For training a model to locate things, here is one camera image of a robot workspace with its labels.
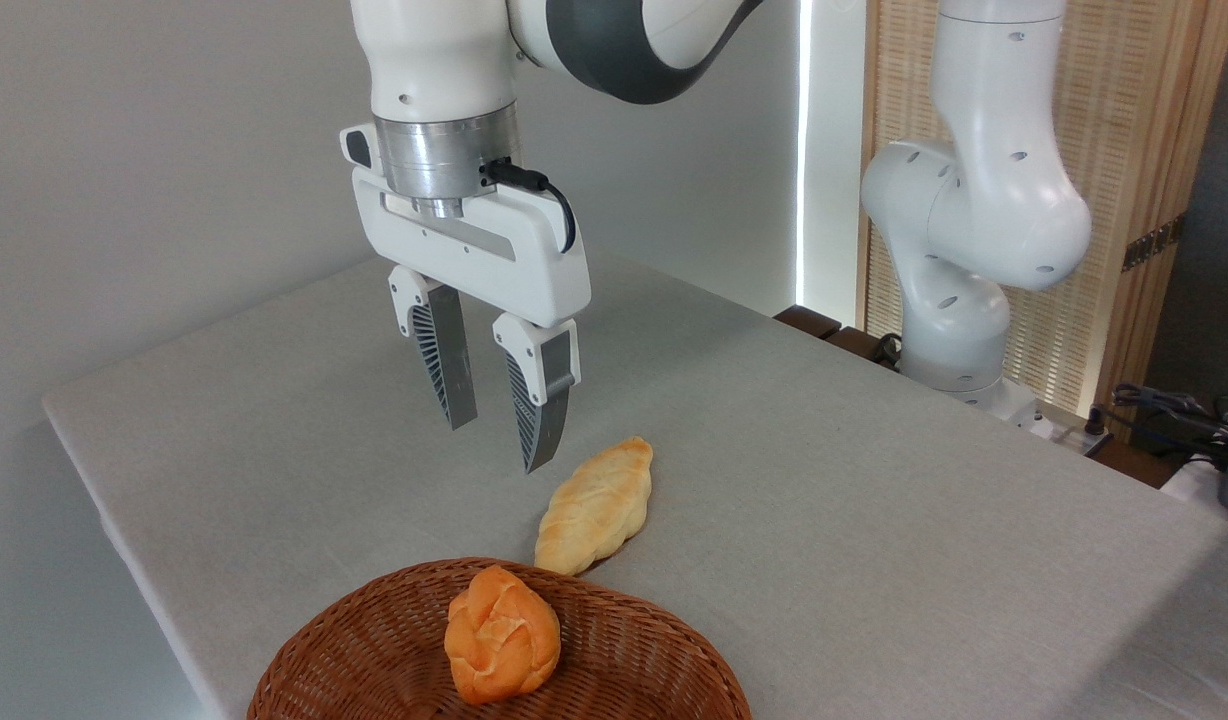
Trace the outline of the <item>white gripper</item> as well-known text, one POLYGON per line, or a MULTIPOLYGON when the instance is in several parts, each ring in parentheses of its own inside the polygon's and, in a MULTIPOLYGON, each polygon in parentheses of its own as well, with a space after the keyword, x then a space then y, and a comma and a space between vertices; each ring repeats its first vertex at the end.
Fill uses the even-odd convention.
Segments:
POLYGON ((508 366, 524 471, 532 473, 553 460, 570 388, 581 382, 577 324, 569 318, 592 292, 577 224, 553 193, 505 184, 464 199, 462 217, 427 217, 387 187, 376 140, 373 127, 340 133, 363 233, 376 254, 398 264, 389 288, 399 331, 418 343, 456 430, 478 417, 460 292, 506 311, 492 332, 508 366))

